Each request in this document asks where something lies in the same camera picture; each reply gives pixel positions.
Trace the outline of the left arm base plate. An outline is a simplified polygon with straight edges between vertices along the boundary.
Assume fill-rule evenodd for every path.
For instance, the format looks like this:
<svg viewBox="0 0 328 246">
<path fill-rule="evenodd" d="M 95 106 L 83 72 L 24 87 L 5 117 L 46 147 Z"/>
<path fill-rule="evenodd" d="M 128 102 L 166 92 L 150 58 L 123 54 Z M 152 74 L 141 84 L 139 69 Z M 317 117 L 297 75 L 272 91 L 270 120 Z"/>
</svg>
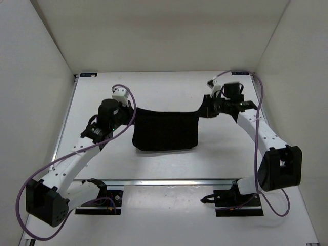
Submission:
<svg viewBox="0 0 328 246">
<path fill-rule="evenodd" d="M 97 201 L 85 203 L 81 207 L 77 207 L 75 209 L 75 214 L 106 216 L 121 215 L 123 195 L 123 186 L 107 186 L 106 194 L 99 194 Z"/>
</svg>

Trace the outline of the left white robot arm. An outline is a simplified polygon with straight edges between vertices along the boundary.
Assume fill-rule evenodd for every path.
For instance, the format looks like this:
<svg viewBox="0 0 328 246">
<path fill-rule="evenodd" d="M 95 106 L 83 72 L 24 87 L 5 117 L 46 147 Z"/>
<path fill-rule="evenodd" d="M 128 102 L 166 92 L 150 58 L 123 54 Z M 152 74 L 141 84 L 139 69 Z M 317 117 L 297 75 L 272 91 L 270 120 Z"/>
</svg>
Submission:
<svg viewBox="0 0 328 246">
<path fill-rule="evenodd" d="M 76 207 L 90 201 L 96 204 L 105 202 L 107 187 L 103 181 L 89 178 L 74 188 L 71 183 L 108 141 L 115 138 L 114 131 L 122 125 L 130 124 L 133 114 L 130 101 L 104 99 L 98 108 L 98 114 L 89 119 L 68 157 L 59 161 L 39 181 L 28 181 L 27 212 L 56 227 Z"/>
</svg>

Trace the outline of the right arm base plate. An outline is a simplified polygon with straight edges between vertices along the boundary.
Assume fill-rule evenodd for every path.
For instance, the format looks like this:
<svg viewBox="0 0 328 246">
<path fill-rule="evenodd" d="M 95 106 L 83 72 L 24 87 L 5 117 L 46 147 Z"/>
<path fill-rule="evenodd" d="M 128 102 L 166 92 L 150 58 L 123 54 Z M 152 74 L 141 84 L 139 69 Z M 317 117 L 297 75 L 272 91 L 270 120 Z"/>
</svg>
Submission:
<svg viewBox="0 0 328 246">
<path fill-rule="evenodd" d="M 214 204 L 216 217 L 261 217 L 264 216 L 259 195 L 242 195 L 237 184 L 229 189 L 216 189 L 200 200 L 204 204 Z"/>
</svg>

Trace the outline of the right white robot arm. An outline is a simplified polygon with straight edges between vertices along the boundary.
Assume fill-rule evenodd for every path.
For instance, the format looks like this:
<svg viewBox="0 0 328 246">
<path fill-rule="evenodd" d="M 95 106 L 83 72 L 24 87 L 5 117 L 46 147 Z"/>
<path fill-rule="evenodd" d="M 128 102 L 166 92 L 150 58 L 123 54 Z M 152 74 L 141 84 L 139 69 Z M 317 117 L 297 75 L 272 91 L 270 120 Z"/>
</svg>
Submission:
<svg viewBox="0 0 328 246">
<path fill-rule="evenodd" d="M 219 84 L 210 80 L 210 95 L 205 96 L 206 117 L 220 113 L 232 116 L 255 144 L 255 153 L 262 161 L 254 175 L 240 179 L 230 192 L 230 201 L 242 205 L 248 195 L 298 186 L 301 181 L 302 151 L 282 140 L 260 117 L 258 107 L 251 100 L 244 100 L 244 86 L 240 82 Z"/>
</svg>

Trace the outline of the black skirt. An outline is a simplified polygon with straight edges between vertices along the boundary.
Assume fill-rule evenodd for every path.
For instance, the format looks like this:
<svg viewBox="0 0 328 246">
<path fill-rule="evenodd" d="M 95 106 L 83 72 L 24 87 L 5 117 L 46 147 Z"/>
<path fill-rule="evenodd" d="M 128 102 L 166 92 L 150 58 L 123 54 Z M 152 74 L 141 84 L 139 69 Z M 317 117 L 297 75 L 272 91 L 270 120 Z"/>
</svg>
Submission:
<svg viewBox="0 0 328 246">
<path fill-rule="evenodd" d="M 132 144 L 141 151 L 189 150 L 198 146 L 202 111 L 163 112 L 137 108 Z"/>
</svg>

